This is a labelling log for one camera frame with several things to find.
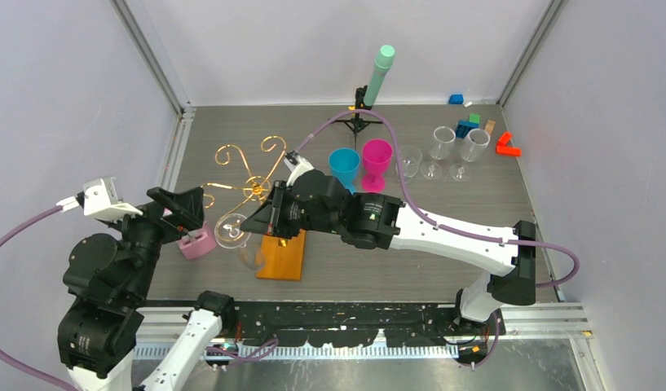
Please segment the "clear wine glass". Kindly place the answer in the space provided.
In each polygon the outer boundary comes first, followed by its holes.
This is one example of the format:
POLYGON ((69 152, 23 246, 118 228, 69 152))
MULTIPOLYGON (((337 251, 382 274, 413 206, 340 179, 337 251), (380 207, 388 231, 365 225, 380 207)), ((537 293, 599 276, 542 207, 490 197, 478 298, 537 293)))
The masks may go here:
POLYGON ((404 175, 401 177, 398 171, 398 165, 395 166, 396 177, 398 180, 403 178, 405 182, 411 182, 419 172, 422 152, 416 146, 403 146, 399 149, 398 157, 401 160, 400 166, 403 169, 404 175))
POLYGON ((467 133, 460 146, 460 161, 449 168, 449 173, 455 181, 464 182, 470 178, 473 163, 486 151, 490 141, 491 135, 484 129, 476 128, 467 133))
POLYGON ((452 153, 456 142, 456 132, 449 126, 439 126, 432 134, 432 144, 429 148, 428 159, 420 167, 421 175, 426 179, 439 179, 442 174, 440 162, 446 160, 452 153))
POLYGON ((246 216, 229 213, 222 216, 214 228, 218 245, 232 251, 236 259, 246 268, 258 272, 266 265, 261 244, 252 238, 252 234, 242 230, 241 224, 246 216))

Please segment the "blue wine glass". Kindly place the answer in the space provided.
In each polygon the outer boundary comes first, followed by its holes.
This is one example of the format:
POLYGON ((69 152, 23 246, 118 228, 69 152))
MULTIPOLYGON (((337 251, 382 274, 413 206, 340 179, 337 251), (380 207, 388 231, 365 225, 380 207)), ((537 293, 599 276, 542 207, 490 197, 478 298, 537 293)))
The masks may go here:
POLYGON ((352 194, 356 193, 354 181, 359 165, 360 157, 354 149, 338 148, 329 155, 330 173, 352 194))

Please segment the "pink wine glass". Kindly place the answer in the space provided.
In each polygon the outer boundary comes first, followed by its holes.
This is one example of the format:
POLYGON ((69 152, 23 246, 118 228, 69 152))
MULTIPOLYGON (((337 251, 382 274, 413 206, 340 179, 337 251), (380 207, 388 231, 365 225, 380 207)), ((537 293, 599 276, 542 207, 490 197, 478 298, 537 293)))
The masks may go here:
POLYGON ((392 146, 384 139, 375 138, 367 141, 362 148, 362 164, 365 175, 362 188, 366 192, 380 193, 386 187, 385 172, 393 157, 392 146))

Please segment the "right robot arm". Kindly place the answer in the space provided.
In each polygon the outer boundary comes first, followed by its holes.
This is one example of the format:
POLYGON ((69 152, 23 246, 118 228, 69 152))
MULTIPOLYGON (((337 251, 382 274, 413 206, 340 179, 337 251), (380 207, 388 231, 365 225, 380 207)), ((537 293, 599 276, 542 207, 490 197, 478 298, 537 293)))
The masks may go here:
POLYGON ((536 262, 530 239, 534 226, 482 226, 413 210, 400 198, 351 193, 317 169, 293 183, 277 181, 264 203, 241 224, 252 234, 292 239, 302 231, 338 235, 359 249, 398 249, 463 261, 483 274, 456 296, 455 329, 473 334, 503 305, 533 305, 536 262))

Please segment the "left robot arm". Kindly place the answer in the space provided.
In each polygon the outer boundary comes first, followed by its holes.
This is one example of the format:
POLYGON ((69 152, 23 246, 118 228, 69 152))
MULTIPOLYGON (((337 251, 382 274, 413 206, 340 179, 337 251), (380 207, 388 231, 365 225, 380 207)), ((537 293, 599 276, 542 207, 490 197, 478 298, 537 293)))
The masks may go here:
POLYGON ((79 241, 63 282, 74 302, 58 327, 61 362, 77 390, 130 390, 140 309, 163 245, 200 229, 204 191, 148 190, 140 206, 121 199, 111 179, 86 184, 77 195, 87 217, 108 231, 79 241))

